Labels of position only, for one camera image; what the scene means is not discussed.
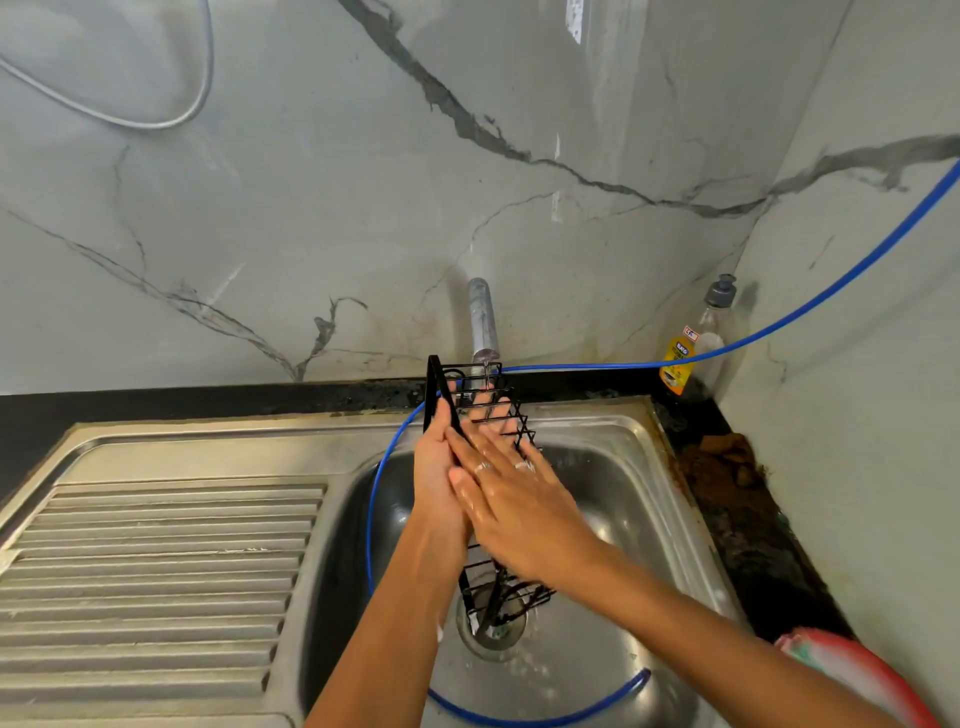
stainless steel sink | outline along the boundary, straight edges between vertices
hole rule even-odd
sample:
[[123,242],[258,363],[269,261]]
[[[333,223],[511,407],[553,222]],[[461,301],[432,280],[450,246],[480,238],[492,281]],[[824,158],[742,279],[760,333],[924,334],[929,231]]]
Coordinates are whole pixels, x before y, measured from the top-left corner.
[[[645,398],[525,409],[601,538],[737,618]],[[366,604],[372,469],[402,419],[69,433],[0,512],[0,725],[300,725]],[[375,578],[413,505],[416,436],[380,483]],[[642,692],[584,724],[723,725],[642,644],[560,595],[503,650],[478,649],[463,623],[457,598],[431,685],[476,713],[570,713],[650,667]],[[463,723],[428,703],[423,725]]]

forearm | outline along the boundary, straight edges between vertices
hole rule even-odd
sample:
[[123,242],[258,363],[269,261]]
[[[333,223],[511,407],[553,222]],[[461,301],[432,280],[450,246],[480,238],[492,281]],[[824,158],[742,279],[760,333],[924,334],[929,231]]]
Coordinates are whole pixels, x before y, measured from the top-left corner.
[[305,728],[417,726],[464,545],[416,509]]
[[896,728],[891,717],[825,675],[598,547],[571,596],[633,634],[735,728]]

black countertop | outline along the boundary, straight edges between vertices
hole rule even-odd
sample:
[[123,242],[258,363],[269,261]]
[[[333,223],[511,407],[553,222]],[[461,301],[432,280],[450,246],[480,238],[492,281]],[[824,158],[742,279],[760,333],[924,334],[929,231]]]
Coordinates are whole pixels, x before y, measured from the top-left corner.
[[[704,435],[730,432],[712,401],[679,403],[652,371],[516,374],[510,383],[525,402],[651,395],[677,453],[696,446]],[[0,499],[6,499],[76,423],[406,408],[421,401],[422,391],[421,379],[373,379],[0,397]],[[761,638],[773,641],[798,626],[852,636],[765,488],[742,496],[731,490],[718,497],[706,480],[687,481],[744,613]]]

person's right hand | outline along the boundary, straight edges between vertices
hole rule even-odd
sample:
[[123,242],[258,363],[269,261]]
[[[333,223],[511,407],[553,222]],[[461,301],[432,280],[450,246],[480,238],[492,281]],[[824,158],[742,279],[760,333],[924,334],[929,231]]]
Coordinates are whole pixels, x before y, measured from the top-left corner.
[[491,435],[469,420],[469,438],[446,430],[462,467],[450,469],[453,492],[493,558],[524,579],[566,591],[571,576],[606,551],[540,451],[522,440]]

grey bottle cap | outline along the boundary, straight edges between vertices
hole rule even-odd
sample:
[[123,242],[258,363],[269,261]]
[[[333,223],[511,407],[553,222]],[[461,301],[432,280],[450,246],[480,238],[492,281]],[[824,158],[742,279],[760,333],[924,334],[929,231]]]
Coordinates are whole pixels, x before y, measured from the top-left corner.
[[736,276],[729,273],[721,273],[720,278],[710,284],[704,301],[717,308],[730,308],[733,304],[733,297],[736,296],[736,286],[733,282]]

